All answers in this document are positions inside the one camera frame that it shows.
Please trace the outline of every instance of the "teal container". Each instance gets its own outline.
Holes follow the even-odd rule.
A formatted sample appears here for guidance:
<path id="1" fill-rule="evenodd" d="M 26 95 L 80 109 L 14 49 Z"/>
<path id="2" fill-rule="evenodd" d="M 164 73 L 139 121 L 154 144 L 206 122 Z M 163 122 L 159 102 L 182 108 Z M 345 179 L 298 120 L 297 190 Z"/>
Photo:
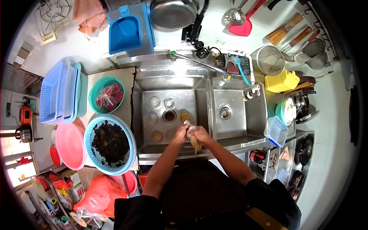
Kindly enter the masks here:
<path id="1" fill-rule="evenodd" d="M 99 107 L 97 105 L 97 101 L 96 101 L 96 98 L 99 94 L 99 92 L 101 91 L 101 89 L 105 88 L 106 86 L 110 85 L 110 84 L 113 84 L 113 83 L 119 83 L 121 85 L 121 90 L 123 92 L 123 99 L 121 100 L 120 104 L 116 107 L 116 109 L 114 109 L 113 111 L 111 112 L 108 112 L 105 108 L 103 107 Z M 124 88 L 124 84 L 121 82 L 120 79 L 118 78 L 115 78 L 115 77 L 111 77 L 111 76 L 106 76 L 106 77 L 103 77 L 101 78 L 100 80 L 98 80 L 93 86 L 92 86 L 92 89 L 91 91 L 89 92 L 89 95 L 88 95 L 88 101 L 89 101 L 89 104 L 91 105 L 92 107 L 92 110 L 97 113 L 97 114 L 108 114 L 108 113 L 113 113 L 115 110 L 117 110 L 121 103 L 123 102 L 124 100 L 124 97 L 125 97 L 125 88 Z"/>
<path id="2" fill-rule="evenodd" d="M 285 121 L 284 121 L 284 113 L 283 113 L 283 108 L 285 108 L 285 103 L 286 103 L 286 99 L 285 100 L 283 100 L 281 103 L 279 103 L 277 106 L 276 106 L 276 109 L 275 109 L 275 114 L 276 114 L 276 116 L 278 116 L 280 119 L 281 119 L 281 121 L 282 121 L 282 123 L 284 123 L 284 125 L 286 125 L 287 126 L 287 124 L 285 123 Z"/>
<path id="3" fill-rule="evenodd" d="M 75 63 L 74 66 L 78 70 L 78 75 L 81 81 L 81 95 L 78 101 L 77 117 L 83 117 L 87 113 L 88 77 L 82 73 L 82 65 L 79 62 Z"/>

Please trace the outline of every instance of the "window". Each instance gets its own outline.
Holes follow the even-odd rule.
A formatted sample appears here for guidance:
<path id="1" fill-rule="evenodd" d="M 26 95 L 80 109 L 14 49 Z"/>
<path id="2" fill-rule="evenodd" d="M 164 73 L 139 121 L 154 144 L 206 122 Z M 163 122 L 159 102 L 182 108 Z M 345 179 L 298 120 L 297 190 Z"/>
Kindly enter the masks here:
<path id="1" fill-rule="evenodd" d="M 11 136 L 14 134 L 15 130 L 0 130 L 1 138 L 0 138 L 0 146 L 1 153 L 3 157 L 6 157 L 5 165 L 9 166 L 12 164 L 16 164 L 17 160 L 20 160 L 21 157 L 14 156 L 15 158 L 11 158 L 12 155 L 22 154 L 26 152 L 30 152 L 31 148 L 29 143 L 22 143 L 15 136 Z M 32 159 L 32 156 L 25 156 L 29 160 Z M 19 179 L 27 178 L 36 174 L 36 170 L 33 162 L 28 164 L 18 165 L 15 168 L 11 167 L 7 169 L 9 178 L 13 187 L 23 184 L 30 179 L 19 181 Z"/>

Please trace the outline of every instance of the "strainer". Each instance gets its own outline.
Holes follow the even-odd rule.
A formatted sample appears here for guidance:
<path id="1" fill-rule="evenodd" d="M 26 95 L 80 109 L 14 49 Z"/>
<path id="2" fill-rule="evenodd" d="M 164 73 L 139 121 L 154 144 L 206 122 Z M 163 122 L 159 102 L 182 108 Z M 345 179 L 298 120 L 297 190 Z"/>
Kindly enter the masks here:
<path id="1" fill-rule="evenodd" d="M 259 69 L 268 76 L 277 76 L 285 69 L 285 58 L 274 46 L 263 46 L 251 54 Z"/>

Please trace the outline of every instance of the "yellow container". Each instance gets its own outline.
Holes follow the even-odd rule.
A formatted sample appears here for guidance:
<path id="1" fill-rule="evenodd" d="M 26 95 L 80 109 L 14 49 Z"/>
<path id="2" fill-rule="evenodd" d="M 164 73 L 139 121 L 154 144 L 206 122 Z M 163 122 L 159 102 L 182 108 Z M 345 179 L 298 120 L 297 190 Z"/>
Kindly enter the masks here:
<path id="1" fill-rule="evenodd" d="M 300 78 L 295 75 L 294 71 L 289 72 L 287 70 L 274 77 L 268 75 L 265 77 L 266 89 L 274 93 L 295 89 L 299 81 Z"/>

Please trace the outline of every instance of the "teal bowl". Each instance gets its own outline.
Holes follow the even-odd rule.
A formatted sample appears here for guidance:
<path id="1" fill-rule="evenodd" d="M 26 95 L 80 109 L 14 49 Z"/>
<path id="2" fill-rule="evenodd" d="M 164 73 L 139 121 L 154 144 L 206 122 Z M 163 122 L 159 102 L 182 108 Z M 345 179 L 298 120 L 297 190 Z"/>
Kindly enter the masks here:
<path id="1" fill-rule="evenodd" d="M 285 121 L 284 121 L 284 113 L 283 113 L 283 108 L 285 108 L 285 102 L 286 102 L 286 99 L 285 100 L 283 100 L 281 103 L 279 103 L 277 106 L 276 106 L 276 109 L 275 109 L 275 114 L 276 114 L 276 116 L 278 116 L 280 119 L 281 119 L 281 121 L 282 121 L 282 123 L 284 123 L 284 125 L 286 125 L 287 126 L 287 124 L 285 123 Z"/>
<path id="2" fill-rule="evenodd" d="M 113 83 L 119 83 L 121 85 L 121 91 L 123 92 L 123 99 L 121 100 L 121 102 L 119 103 L 119 105 L 111 112 L 107 111 L 105 108 L 103 107 L 99 107 L 97 105 L 97 101 L 96 101 L 96 98 L 98 96 L 98 93 L 101 91 L 101 89 L 105 88 L 106 86 L 110 85 L 110 84 L 113 84 Z M 124 97 L 125 97 L 125 88 L 124 88 L 124 84 L 121 82 L 120 79 L 118 78 L 115 78 L 115 77 L 110 77 L 110 76 L 106 76 L 106 77 L 103 77 L 101 78 L 100 80 L 98 80 L 93 86 L 92 86 L 92 89 L 90 90 L 89 92 L 89 95 L 88 95 L 88 101 L 89 101 L 89 104 L 91 105 L 92 107 L 92 110 L 97 113 L 97 114 L 109 114 L 109 113 L 113 113 L 115 110 L 117 110 L 121 103 L 123 102 L 124 100 Z"/>

